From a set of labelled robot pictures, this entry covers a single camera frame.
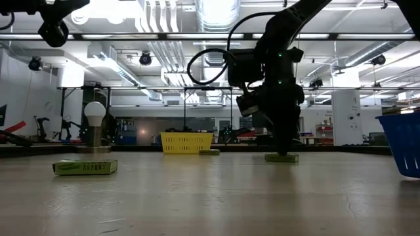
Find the overhead beam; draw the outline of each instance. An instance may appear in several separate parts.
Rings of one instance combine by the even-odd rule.
[[[258,41],[262,33],[234,33],[232,41]],[[413,33],[301,33],[300,41],[417,41]],[[227,33],[73,33],[69,41],[225,41]],[[36,33],[0,33],[4,41],[43,41]]]

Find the yellow basket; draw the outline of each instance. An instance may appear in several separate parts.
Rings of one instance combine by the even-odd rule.
[[[162,132],[164,154],[198,154],[211,147],[213,134]]]

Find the green box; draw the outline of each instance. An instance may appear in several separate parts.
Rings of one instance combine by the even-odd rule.
[[[61,160],[52,164],[56,175],[112,174],[117,169],[117,160]]]
[[[217,149],[199,150],[198,154],[200,154],[200,155],[220,155],[221,151],[217,150]]]
[[[278,155],[277,153],[266,154],[264,156],[267,162],[279,162],[279,163],[296,163],[299,162],[299,154],[289,153],[285,156]]]

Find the blue basket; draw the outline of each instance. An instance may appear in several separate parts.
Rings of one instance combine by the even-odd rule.
[[[420,178],[420,113],[377,117],[400,173]]]

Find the white pillar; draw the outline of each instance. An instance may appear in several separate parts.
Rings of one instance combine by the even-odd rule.
[[[357,68],[343,71],[331,79],[334,87],[359,87]],[[334,145],[363,144],[362,119],[360,117],[360,92],[336,90],[332,94]]]
[[[67,65],[65,68],[58,69],[58,82],[60,87],[81,87],[85,80],[85,71],[81,66]],[[81,124],[81,114],[83,109],[83,90],[67,89],[66,96],[71,93],[64,101],[63,119],[73,121],[76,124]],[[72,125],[70,134],[72,139],[79,136],[80,128]],[[62,139],[67,136],[63,131]]]

